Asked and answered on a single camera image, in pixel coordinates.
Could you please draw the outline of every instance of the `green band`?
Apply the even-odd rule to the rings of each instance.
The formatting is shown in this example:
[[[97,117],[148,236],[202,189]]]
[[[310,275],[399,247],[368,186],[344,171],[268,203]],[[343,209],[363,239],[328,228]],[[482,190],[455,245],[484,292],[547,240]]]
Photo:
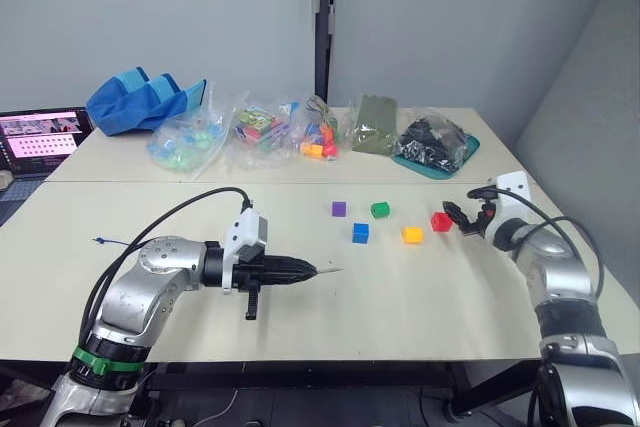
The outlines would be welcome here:
[[[104,375],[107,372],[140,372],[144,366],[144,362],[116,362],[104,357],[96,357],[80,347],[76,347],[73,356],[90,365],[96,375]]]

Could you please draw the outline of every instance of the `bag of toy blocks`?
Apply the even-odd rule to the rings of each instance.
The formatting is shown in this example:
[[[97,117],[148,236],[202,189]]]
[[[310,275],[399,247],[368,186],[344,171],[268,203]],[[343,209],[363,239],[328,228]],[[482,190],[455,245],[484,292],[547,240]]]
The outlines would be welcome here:
[[[227,150],[232,162],[243,169],[280,167],[297,156],[291,136],[291,117],[301,102],[249,101],[233,122],[233,140]]]
[[[291,118],[291,138],[298,152],[318,160],[338,157],[338,121],[318,96],[311,96]]]
[[[247,95],[218,98],[211,87],[208,104],[165,119],[154,132],[147,144],[151,159],[195,180],[220,155],[234,113],[244,107]]]

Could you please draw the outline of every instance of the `laptop screen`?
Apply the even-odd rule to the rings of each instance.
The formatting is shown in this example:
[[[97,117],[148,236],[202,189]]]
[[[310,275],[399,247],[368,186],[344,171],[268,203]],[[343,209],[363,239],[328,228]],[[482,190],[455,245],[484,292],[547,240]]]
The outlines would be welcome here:
[[[14,176],[49,174],[90,133],[84,107],[0,113],[0,168]]]

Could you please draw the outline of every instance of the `green cube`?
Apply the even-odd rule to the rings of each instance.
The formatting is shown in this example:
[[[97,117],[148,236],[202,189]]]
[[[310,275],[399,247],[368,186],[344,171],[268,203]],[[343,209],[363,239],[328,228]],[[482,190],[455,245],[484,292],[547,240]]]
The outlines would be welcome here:
[[[381,219],[382,217],[388,217],[391,213],[391,207],[386,202],[378,202],[377,204],[371,204],[371,215],[374,219]]]

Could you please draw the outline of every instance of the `plastic bag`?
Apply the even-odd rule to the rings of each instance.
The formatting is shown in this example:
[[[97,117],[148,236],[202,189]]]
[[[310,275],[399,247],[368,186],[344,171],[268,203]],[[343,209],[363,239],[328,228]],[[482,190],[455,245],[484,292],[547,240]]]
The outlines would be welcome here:
[[[233,119],[233,134],[227,154],[243,169],[280,167],[297,155],[290,135],[292,114],[300,102],[271,104],[249,102],[238,109]]]
[[[247,95],[214,99],[211,88],[208,105],[165,120],[147,145],[153,161],[175,172],[193,172],[197,178],[220,154],[231,119]]]
[[[457,172],[467,157],[468,134],[434,110],[408,112],[413,120],[395,141],[394,155],[450,174]]]
[[[396,139],[397,109],[398,103],[391,97],[363,95],[350,113],[353,122],[349,133],[351,150],[391,155]]]
[[[311,96],[291,115],[291,141],[298,151],[315,159],[335,160],[342,138],[338,120],[318,96]]]

